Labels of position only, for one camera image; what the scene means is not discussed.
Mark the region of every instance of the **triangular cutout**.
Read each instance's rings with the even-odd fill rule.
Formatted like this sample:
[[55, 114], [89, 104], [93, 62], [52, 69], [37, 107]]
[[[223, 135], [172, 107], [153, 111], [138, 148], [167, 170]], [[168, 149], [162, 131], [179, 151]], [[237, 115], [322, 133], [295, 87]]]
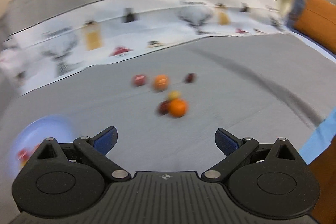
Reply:
[[288, 149], [287, 145], [282, 145], [278, 154], [278, 159], [295, 160], [295, 157]]
[[44, 160], [49, 158], [55, 158], [56, 157], [56, 151], [54, 150], [53, 146], [51, 144], [47, 144], [40, 155], [38, 156], [38, 160]]

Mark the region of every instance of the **yellow bottle print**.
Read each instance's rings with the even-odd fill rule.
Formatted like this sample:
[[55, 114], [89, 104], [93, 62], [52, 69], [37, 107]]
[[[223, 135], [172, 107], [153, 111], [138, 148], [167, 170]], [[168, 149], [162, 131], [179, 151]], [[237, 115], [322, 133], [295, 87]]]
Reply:
[[89, 21], [83, 27], [86, 49], [88, 51], [102, 47], [100, 26], [97, 22]]
[[216, 5], [216, 10], [218, 14], [218, 24], [219, 25], [228, 25], [230, 24], [230, 18], [225, 13], [226, 6], [223, 4], [218, 3]]

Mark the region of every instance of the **gray tablecloth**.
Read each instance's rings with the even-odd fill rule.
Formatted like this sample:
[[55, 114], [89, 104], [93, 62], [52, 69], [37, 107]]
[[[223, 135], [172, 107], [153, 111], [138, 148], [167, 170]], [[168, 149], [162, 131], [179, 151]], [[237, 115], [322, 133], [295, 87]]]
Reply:
[[[186, 84], [187, 73], [197, 81]], [[135, 88], [134, 75], [165, 73], [169, 90], [189, 102], [182, 118], [159, 117], [166, 92]], [[214, 134], [223, 127], [262, 143], [288, 138], [299, 149], [336, 105], [336, 66], [292, 35], [212, 37], [120, 63], [94, 66], [24, 96], [2, 94], [0, 112], [1, 223], [17, 210], [6, 178], [5, 155], [29, 123], [49, 114], [67, 116], [77, 135], [113, 125], [117, 145], [108, 157], [136, 170], [203, 172], [224, 158]]]

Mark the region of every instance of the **orange fruit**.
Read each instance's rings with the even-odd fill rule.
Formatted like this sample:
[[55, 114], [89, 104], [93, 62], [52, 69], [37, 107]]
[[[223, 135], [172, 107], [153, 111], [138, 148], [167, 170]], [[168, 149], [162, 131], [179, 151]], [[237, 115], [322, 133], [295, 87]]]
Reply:
[[169, 104], [169, 114], [173, 117], [182, 117], [188, 111], [188, 103], [186, 100], [174, 99]]
[[167, 75], [158, 75], [155, 77], [153, 87], [157, 91], [163, 91], [168, 88], [169, 78]]

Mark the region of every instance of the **blue gripper pad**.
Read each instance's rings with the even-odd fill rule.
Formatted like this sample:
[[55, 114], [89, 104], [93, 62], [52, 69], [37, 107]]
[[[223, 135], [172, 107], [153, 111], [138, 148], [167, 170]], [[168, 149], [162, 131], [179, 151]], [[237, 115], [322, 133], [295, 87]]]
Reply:
[[108, 127], [93, 138], [90, 143], [98, 152], [106, 155], [118, 141], [118, 132], [115, 127]]
[[229, 156], [243, 145], [243, 142], [223, 128], [218, 128], [215, 135], [217, 147], [225, 156]]

